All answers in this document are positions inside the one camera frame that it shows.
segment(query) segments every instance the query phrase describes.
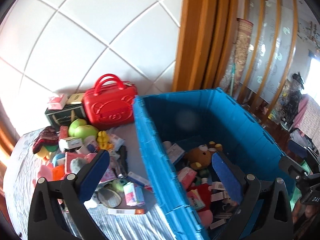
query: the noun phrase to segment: black gift box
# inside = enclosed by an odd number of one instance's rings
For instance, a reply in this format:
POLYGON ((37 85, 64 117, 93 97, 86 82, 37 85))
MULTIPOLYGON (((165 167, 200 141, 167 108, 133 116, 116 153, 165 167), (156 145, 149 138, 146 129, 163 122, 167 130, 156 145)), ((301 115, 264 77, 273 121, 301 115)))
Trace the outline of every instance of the black gift box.
POLYGON ((44 114, 56 131, 59 131, 62 125, 69 126, 78 118, 87 120, 82 104, 65 105, 62 110, 47 109, 44 114))

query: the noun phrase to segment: metal bolt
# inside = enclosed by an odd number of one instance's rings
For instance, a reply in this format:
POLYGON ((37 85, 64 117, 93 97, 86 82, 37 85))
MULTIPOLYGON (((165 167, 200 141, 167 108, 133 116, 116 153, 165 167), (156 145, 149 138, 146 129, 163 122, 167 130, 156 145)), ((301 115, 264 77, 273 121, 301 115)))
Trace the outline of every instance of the metal bolt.
POLYGON ((278 182, 279 184, 282 184, 284 181, 283 181, 282 178, 277 178, 277 182, 278 182))
POLYGON ((38 183, 41 184, 41 183, 44 183, 45 182, 45 178, 44 177, 41 177, 40 179, 38 179, 38 183))
POLYGON ((75 179, 75 177, 76 177, 76 175, 73 174, 73 173, 71 173, 71 174, 69 174, 69 175, 67 176, 67 180, 73 180, 73 179, 75 179))
POLYGON ((254 175, 252 175, 252 174, 248 174, 247 175, 247 179, 248 180, 254 180, 256 177, 254 176, 254 175))

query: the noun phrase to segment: blue plastic bin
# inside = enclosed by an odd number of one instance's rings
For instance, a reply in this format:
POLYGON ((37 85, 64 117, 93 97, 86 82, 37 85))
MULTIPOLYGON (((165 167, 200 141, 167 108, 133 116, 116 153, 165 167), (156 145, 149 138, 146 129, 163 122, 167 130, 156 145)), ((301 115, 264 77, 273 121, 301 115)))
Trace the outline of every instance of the blue plastic bin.
POLYGON ((244 173, 268 181, 281 177, 289 195, 292 193, 294 181, 278 168, 284 153, 252 116, 220 88, 137 97, 133 112, 149 180, 178 240, 209 236, 187 200, 163 141, 173 143, 200 136, 203 143, 221 143, 230 161, 244 173))

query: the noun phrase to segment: brown teddy bear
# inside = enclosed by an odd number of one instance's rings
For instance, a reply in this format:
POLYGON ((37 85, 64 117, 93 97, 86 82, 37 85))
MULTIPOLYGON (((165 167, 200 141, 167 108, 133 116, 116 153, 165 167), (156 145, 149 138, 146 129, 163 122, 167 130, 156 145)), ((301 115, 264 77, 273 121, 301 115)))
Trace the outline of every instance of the brown teddy bear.
POLYGON ((212 154, 213 152, 209 151, 207 145, 200 145, 186 153, 184 158, 190 161, 190 167, 197 171, 210 165, 212 154))

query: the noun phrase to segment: bed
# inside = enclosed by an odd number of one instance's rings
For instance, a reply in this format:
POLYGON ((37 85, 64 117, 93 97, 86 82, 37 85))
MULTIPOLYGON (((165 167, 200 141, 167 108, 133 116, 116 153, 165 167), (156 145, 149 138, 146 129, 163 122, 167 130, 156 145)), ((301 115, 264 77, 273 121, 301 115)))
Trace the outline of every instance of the bed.
MULTIPOLYGON (((41 165, 30 147, 42 129, 23 135, 15 146, 4 176, 4 192, 8 213, 17 234, 28 239, 28 216, 33 195, 32 179, 41 165)), ((141 159, 134 124, 112 129, 112 133, 125 139, 128 151, 128 167, 144 178, 148 178, 141 159)), ((120 239, 175 239, 163 212, 151 192, 144 193, 147 213, 145 215, 109 215, 102 204, 88 212, 110 240, 120 239)), ((70 230, 76 236, 77 230, 68 214, 64 214, 70 230)))

